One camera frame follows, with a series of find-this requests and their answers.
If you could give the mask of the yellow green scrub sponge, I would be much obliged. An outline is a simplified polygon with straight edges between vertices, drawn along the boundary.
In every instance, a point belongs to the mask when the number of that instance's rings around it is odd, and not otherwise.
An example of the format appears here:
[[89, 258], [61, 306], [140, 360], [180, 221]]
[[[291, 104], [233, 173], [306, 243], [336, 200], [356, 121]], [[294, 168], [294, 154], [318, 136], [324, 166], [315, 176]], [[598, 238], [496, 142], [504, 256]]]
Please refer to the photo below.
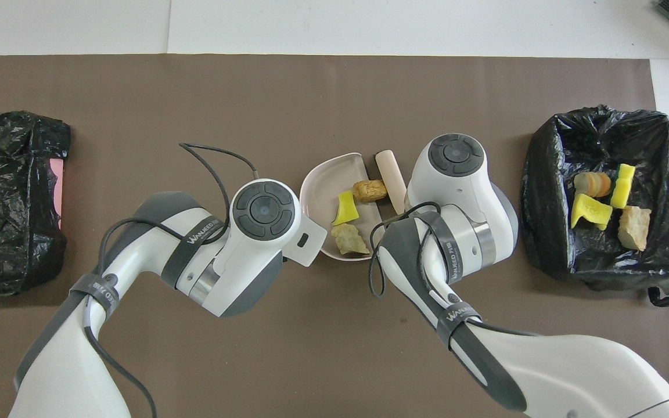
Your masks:
[[619, 164], [616, 175], [615, 187], [611, 193], [610, 205], [616, 209], [627, 206], [632, 183], [634, 183], [636, 166]]

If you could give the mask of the pink plastic bin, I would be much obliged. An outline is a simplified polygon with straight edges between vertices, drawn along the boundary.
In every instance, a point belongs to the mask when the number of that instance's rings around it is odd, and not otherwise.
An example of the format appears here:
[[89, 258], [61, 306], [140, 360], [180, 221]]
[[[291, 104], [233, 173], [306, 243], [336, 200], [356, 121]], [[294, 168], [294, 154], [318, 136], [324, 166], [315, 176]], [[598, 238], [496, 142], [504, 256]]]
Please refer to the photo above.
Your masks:
[[56, 214], [59, 217], [58, 226], [62, 228], [63, 219], [63, 175], [64, 175], [64, 160], [60, 158], [51, 158], [49, 160], [51, 172], [56, 177], [56, 182], [53, 186], [53, 206]]

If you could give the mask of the small yellow sponge piece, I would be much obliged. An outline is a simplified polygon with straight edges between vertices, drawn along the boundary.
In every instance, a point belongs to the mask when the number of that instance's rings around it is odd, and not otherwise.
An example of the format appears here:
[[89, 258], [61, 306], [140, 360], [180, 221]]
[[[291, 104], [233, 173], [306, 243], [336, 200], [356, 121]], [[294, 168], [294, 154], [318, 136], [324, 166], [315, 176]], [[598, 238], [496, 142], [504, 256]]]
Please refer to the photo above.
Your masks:
[[345, 224], [346, 222], [356, 220], [360, 217], [355, 205], [353, 191], [346, 190], [345, 192], [340, 193], [337, 197], [337, 203], [337, 214], [332, 221], [332, 226]]

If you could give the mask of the brown fried croquette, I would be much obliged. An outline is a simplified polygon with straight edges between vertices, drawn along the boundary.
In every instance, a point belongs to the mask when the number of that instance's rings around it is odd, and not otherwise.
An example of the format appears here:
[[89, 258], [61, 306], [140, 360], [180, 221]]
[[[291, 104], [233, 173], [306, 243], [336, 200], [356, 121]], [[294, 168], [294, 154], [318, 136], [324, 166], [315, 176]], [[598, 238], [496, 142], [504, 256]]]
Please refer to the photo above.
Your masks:
[[375, 202], [388, 196], [387, 187], [382, 180], [366, 180], [353, 184], [353, 198], [358, 202]]

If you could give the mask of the black plastic trash bag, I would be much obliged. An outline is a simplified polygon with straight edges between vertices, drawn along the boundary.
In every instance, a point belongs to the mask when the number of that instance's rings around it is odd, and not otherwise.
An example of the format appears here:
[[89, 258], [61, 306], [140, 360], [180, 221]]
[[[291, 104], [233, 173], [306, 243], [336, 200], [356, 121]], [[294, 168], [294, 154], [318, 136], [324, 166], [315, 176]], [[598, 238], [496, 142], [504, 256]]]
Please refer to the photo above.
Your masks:
[[[621, 211], [605, 230], [570, 225], [573, 179], [583, 172], [615, 177], [635, 168], [628, 202], [650, 211], [646, 247], [618, 239]], [[523, 167], [521, 225], [528, 258], [550, 277], [595, 291], [646, 289], [669, 306], [669, 117], [651, 110], [600, 105], [555, 114], [534, 133]]]
[[0, 296], [53, 280], [61, 272], [66, 236], [54, 202], [71, 128], [32, 112], [0, 113]]

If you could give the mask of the brown table mat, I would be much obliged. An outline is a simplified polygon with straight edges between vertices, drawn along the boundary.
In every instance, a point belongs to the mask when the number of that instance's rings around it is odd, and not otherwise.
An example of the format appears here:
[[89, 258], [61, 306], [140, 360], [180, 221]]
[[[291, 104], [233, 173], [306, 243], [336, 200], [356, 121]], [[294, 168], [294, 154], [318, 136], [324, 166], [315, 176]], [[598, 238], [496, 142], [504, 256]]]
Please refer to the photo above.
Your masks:
[[[406, 178], [436, 136], [462, 132], [516, 206], [527, 146], [553, 114], [656, 108], [648, 61], [440, 56], [0, 56], [0, 112], [71, 127], [64, 165], [64, 267], [0, 297], [0, 418], [13, 376], [100, 240], [149, 196], [185, 190], [221, 216], [212, 176], [181, 142], [243, 154], [300, 190], [340, 154], [392, 150]], [[249, 312], [216, 318], [151, 273], [100, 333], [148, 387], [159, 416], [524, 418], [497, 405], [393, 286], [366, 262], [287, 262]]]

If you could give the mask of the large yellow sponge piece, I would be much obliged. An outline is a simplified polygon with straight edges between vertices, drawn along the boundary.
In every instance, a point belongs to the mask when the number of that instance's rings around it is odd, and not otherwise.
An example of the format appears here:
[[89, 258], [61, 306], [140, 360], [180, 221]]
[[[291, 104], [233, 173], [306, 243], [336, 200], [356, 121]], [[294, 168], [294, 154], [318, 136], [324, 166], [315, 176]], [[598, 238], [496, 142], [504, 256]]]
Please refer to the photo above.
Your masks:
[[569, 228], [574, 228], [581, 218], [591, 222], [597, 229], [604, 231], [613, 213], [613, 207], [603, 204], [587, 194], [574, 196]]

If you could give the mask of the beige plastic dustpan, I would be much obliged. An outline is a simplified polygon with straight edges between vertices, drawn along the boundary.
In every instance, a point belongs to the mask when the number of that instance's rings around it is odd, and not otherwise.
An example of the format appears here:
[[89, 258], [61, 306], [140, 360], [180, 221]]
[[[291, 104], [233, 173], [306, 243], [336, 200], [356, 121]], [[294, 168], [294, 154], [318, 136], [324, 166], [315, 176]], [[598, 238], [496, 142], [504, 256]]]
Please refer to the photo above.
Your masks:
[[340, 254], [335, 238], [331, 235], [332, 221], [338, 209], [338, 196], [350, 190], [354, 183], [368, 179], [362, 154], [347, 153], [314, 167], [303, 180], [299, 201], [305, 214], [326, 229], [326, 240], [321, 251], [327, 256], [345, 262], [369, 260], [372, 256], [372, 253], [361, 257]]

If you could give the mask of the beige hand brush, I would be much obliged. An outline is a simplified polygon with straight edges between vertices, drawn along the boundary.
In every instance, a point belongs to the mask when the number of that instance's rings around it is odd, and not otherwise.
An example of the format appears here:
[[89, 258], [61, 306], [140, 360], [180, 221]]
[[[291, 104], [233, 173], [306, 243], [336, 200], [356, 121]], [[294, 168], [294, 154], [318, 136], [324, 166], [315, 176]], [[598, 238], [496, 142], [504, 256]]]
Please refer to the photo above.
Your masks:
[[405, 212], [407, 186], [392, 150], [383, 150], [375, 155], [375, 162], [382, 176], [382, 182], [396, 214]]

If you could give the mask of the striped croissant bread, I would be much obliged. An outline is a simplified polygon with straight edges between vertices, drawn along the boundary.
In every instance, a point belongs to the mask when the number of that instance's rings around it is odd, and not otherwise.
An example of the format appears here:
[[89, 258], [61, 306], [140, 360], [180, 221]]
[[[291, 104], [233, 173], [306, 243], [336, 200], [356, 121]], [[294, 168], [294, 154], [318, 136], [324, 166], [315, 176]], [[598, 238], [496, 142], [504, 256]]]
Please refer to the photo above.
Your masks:
[[598, 198], [610, 194], [612, 182], [605, 172], [581, 172], [573, 178], [574, 193]]

